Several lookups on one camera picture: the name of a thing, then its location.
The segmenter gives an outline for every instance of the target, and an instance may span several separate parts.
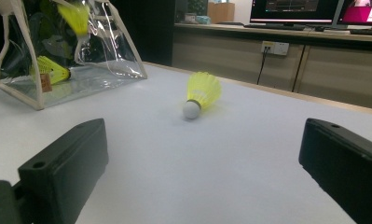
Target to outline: computer monitor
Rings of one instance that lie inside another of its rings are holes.
[[[345,0],[338,24],[372,26],[372,0]]]
[[[331,24],[338,0],[252,0],[250,23]]]

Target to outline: wall socket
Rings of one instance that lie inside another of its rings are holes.
[[[288,43],[273,42],[273,41],[263,41],[261,46],[261,52],[265,51],[265,47],[269,48],[267,53],[276,55],[287,55]]]

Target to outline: yellow shuttlecock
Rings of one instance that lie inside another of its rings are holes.
[[[187,83],[187,101],[183,114],[188,119],[194,119],[200,111],[211,105],[221,95],[221,84],[218,79],[206,72],[191,75]]]
[[[76,33],[77,37],[85,36],[88,32],[90,8],[83,4],[67,6],[58,4],[58,11]]]
[[[46,56],[39,56],[37,58],[38,71],[40,75],[48,74],[50,83],[53,85],[57,82],[66,80],[70,77],[70,71],[57,63],[53,62]],[[34,67],[31,66],[30,74],[34,74]]]

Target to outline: white table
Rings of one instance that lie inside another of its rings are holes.
[[[372,141],[372,110],[222,81],[216,104],[185,120],[187,74],[145,68],[147,80],[42,111],[0,91],[0,179],[15,184],[38,151],[104,118],[110,162],[77,223],[354,223],[297,159],[307,118]]]

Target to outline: clear plastic bag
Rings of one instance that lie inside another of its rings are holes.
[[[0,88],[35,109],[147,78],[108,0],[0,0]]]

